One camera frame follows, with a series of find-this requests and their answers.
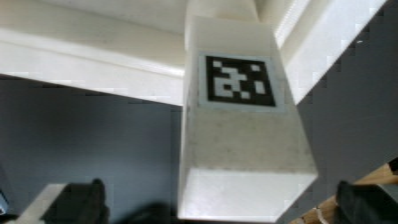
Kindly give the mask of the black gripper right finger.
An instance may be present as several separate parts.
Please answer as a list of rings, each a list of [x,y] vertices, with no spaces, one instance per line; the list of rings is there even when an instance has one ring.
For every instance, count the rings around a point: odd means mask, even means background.
[[[398,184],[340,181],[331,224],[398,224]]]

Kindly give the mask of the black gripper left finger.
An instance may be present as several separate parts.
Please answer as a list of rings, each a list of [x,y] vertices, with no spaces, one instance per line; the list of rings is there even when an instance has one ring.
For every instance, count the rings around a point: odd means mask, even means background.
[[[13,224],[109,224],[104,204],[104,184],[49,184],[29,203]]]

